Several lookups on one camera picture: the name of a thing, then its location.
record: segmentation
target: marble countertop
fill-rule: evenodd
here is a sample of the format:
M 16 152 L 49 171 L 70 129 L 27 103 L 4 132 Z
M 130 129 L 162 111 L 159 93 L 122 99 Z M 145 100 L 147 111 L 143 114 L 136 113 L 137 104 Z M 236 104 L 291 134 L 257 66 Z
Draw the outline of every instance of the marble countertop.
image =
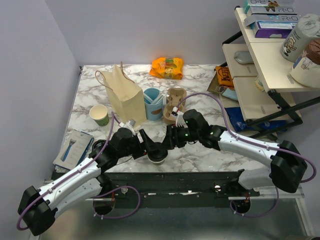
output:
M 97 104 L 107 106 L 109 116 L 112 107 L 107 97 L 105 87 L 100 85 L 95 78 L 95 71 L 111 71 L 112 65 L 85 65 L 83 67 L 74 105 L 72 108 L 66 139 L 72 129 L 83 131 L 94 136 L 94 140 L 106 139 L 111 124 L 100 127 L 89 116 L 90 108 Z M 206 92 L 214 76 L 214 65 L 185 65 L 183 67 L 183 79 L 160 79 L 149 74 L 151 65 L 124 65 L 123 70 L 129 78 L 139 86 L 147 88 L 168 88 L 179 86 L 187 91 L 187 94 Z M 197 95 L 186 100 L 187 110 L 196 109 L 201 112 L 209 124 L 224 126 L 222 111 L 213 99 Z M 166 124 L 163 120 L 147 120 L 141 125 L 149 137 L 155 142 L 162 142 L 166 133 Z M 176 148 L 169 151 L 168 157 L 162 165 L 155 165 L 148 157 L 139 159 L 122 158 L 118 165 L 108 172 L 221 172 L 237 171 L 239 169 L 256 169 L 263 165 L 247 157 L 231 153 L 207 149 L 200 143 L 187 144 L 184 148 Z

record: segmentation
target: beige paper bag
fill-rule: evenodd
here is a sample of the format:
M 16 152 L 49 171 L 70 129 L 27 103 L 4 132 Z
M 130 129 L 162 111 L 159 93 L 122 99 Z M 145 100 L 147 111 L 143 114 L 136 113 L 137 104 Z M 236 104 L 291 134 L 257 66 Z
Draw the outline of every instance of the beige paper bag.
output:
M 123 72 L 122 63 L 121 67 L 113 65 L 112 71 L 96 71 L 95 78 L 105 86 L 111 106 L 123 123 L 133 119 L 137 127 L 147 120 L 143 90 Z

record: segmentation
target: bag handle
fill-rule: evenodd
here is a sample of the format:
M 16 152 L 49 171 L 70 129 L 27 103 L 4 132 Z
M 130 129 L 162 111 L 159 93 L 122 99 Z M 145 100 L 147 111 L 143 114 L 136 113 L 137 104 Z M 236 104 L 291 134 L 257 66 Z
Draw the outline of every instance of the bag handle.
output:
M 135 83 L 133 80 L 131 80 L 130 78 L 128 78 L 128 77 L 125 75 L 124 67 L 123 67 L 122 62 L 120 63 L 120 69 L 121 69 L 121 73 L 123 74 L 123 76 L 124 76 L 126 79 L 128 79 L 129 81 Z M 99 70 L 97 70 L 97 71 L 95 71 L 94 76 L 95 76 L 95 79 L 98 81 L 98 83 L 100 83 L 102 86 L 105 86 L 106 88 L 108 88 L 108 89 L 110 89 L 110 90 L 113 91 L 113 89 L 112 89 L 111 87 L 106 86 L 106 85 L 104 85 L 102 82 L 99 81 L 99 79 L 98 79 L 98 77 L 97 77 L 97 73 L 100 73 L 100 75 L 103 77 L 103 80 L 104 80 L 104 81 L 105 81 L 106 79 L 105 79 L 105 76 L 102 74 L 102 72 L 100 72 Z

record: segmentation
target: green and white cup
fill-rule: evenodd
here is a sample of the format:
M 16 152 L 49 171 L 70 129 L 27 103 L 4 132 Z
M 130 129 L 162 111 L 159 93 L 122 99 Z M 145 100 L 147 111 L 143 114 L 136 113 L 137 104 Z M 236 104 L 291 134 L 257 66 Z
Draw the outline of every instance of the green and white cup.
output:
M 101 127 L 109 123 L 108 109 L 104 105 L 95 105 L 90 109 L 90 117 Z

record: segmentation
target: purple box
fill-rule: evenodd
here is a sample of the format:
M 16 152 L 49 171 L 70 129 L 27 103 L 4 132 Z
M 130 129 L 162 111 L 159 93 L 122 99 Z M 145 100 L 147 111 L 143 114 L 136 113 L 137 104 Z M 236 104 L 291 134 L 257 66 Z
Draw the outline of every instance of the purple box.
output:
M 296 24 L 295 22 L 256 21 L 251 28 L 256 38 L 286 39 Z

